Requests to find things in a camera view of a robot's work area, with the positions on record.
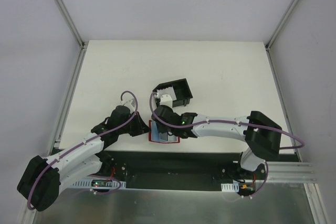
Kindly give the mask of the red leather card holder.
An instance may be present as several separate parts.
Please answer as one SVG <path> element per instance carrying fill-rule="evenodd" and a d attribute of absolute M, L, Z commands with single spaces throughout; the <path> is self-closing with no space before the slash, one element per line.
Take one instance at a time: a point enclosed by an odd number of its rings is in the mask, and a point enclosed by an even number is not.
<path fill-rule="evenodd" d="M 180 138 L 168 133 L 169 135 L 169 141 L 168 142 L 160 142 L 159 137 L 159 130 L 157 127 L 156 122 L 149 120 L 149 128 L 151 129 L 151 132 L 149 134 L 149 142 L 153 143 L 160 143 L 160 144 L 177 144 L 180 143 Z"/>

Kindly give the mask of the black card box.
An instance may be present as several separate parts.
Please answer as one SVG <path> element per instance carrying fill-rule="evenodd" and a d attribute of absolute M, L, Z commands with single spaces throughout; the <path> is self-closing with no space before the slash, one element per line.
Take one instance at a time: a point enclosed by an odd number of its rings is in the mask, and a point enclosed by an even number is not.
<path fill-rule="evenodd" d="M 156 106 L 187 106 L 193 98 L 186 78 L 160 83 L 152 91 Z"/>

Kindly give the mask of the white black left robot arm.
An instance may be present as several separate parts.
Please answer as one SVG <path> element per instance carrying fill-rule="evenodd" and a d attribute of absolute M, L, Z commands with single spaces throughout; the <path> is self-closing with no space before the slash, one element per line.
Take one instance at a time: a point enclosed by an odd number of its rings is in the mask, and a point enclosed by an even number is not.
<path fill-rule="evenodd" d="M 89 175 L 112 178 L 115 164 L 105 149 L 120 135 L 131 137 L 150 132 L 139 112 L 124 105 L 117 106 L 103 122 L 76 145 L 54 155 L 33 157 L 17 186 L 27 200 L 29 210 L 44 211 L 67 187 Z"/>

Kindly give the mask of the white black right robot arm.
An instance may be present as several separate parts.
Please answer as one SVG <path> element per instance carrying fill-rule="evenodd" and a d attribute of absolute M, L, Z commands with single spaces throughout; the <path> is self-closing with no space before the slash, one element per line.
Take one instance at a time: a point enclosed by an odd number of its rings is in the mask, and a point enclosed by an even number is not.
<path fill-rule="evenodd" d="M 177 137 L 222 137 L 242 141 L 248 149 L 242 152 L 236 173 L 242 179 L 250 178 L 258 166 L 279 156 L 282 128 L 259 111 L 234 119 L 216 118 L 197 113 L 175 113 L 167 105 L 152 111 L 160 133 Z"/>

